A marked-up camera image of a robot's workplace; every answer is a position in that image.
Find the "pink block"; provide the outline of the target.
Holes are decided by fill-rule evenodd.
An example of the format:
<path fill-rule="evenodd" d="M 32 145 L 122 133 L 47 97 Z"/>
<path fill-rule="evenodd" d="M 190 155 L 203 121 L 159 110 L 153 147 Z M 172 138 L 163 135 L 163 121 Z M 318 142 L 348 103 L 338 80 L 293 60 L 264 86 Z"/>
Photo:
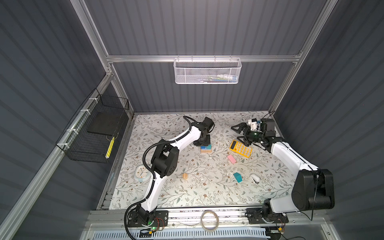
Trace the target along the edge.
<path fill-rule="evenodd" d="M 228 158 L 228 160 L 229 160 L 232 164 L 236 164 L 236 163 L 237 163 L 237 160 L 236 160 L 232 155 L 228 155 L 227 158 Z"/>

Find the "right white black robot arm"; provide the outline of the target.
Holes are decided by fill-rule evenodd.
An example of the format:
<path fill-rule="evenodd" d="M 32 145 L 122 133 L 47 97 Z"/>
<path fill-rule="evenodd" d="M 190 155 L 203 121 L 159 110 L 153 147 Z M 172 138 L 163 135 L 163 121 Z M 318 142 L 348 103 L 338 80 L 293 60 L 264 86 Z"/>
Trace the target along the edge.
<path fill-rule="evenodd" d="M 327 210 L 335 206 L 334 177 L 297 153 L 275 131 L 272 119 L 251 119 L 231 127 L 239 136 L 238 142 L 249 147 L 256 145 L 277 157 L 295 176 L 292 192 L 286 196 L 267 199 L 260 211 L 266 223 L 274 223 L 286 213 Z"/>

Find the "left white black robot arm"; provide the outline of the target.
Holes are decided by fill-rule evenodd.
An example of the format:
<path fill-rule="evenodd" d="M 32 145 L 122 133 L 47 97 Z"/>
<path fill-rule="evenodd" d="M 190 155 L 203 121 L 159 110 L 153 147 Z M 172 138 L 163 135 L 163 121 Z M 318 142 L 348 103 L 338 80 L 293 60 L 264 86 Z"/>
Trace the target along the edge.
<path fill-rule="evenodd" d="M 215 127 L 212 119 L 205 117 L 202 122 L 183 116 L 188 128 L 178 136 L 170 139 L 161 139 L 148 147 L 142 157 L 144 167 L 149 171 L 151 181 L 144 198 L 131 204 L 126 213 L 134 213 L 144 225 L 149 226 L 155 218 L 160 191 L 168 177 L 176 170 L 179 153 L 189 145 L 208 146 L 211 144 L 210 133 Z"/>

